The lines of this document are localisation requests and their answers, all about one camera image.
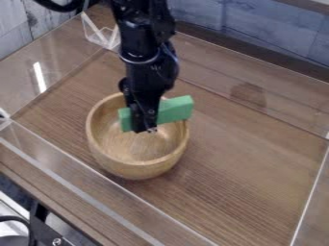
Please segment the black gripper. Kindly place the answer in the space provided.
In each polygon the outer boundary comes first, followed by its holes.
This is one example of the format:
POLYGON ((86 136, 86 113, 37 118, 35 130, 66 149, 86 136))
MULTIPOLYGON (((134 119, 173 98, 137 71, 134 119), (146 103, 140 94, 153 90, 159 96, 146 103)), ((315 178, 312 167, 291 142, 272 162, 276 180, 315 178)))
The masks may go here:
POLYGON ((125 76, 118 81, 117 87, 130 112, 129 122, 133 133, 155 131, 160 97, 173 87, 179 69, 171 41, 160 44, 152 62, 125 64, 125 76))

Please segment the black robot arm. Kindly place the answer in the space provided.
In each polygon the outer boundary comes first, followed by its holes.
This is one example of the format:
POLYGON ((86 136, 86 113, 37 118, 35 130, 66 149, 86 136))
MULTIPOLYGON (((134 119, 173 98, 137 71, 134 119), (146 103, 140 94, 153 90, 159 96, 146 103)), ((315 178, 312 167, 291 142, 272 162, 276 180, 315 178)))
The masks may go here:
POLYGON ((171 37, 176 22, 167 0, 106 0, 120 35, 118 58, 125 76, 117 88, 137 134, 156 129, 163 94, 173 87, 179 61, 171 37))

